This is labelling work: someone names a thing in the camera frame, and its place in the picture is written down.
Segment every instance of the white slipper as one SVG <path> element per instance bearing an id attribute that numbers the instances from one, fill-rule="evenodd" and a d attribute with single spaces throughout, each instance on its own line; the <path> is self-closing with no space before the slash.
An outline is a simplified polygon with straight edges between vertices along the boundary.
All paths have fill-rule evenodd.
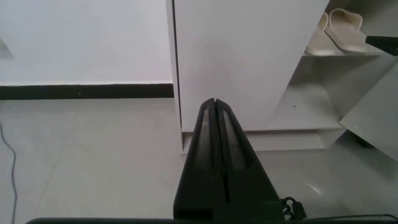
<path id="1" fill-rule="evenodd" d="M 311 40 L 305 49 L 305 52 L 310 55 L 328 56 L 339 52 L 333 41 L 325 34 L 325 28 L 328 25 L 329 16 L 323 12 L 318 26 L 312 34 Z"/>
<path id="2" fill-rule="evenodd" d="M 329 23 L 325 32 L 336 45 L 349 52 L 365 53 L 368 46 L 366 35 L 360 31 L 362 16 L 345 9 L 334 9 L 330 12 Z"/>

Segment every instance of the tiled floor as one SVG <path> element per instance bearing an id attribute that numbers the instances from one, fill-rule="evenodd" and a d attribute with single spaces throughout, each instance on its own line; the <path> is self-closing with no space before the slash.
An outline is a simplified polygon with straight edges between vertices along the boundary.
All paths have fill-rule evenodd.
<path id="1" fill-rule="evenodd" d="M 16 223 L 35 217 L 172 218 L 185 162 L 173 99 L 0 102 L 17 152 Z M 281 197 L 309 217 L 398 211 L 398 164 L 349 136 L 326 151 L 258 154 Z M 12 211 L 12 155 L 0 142 L 0 223 Z"/>

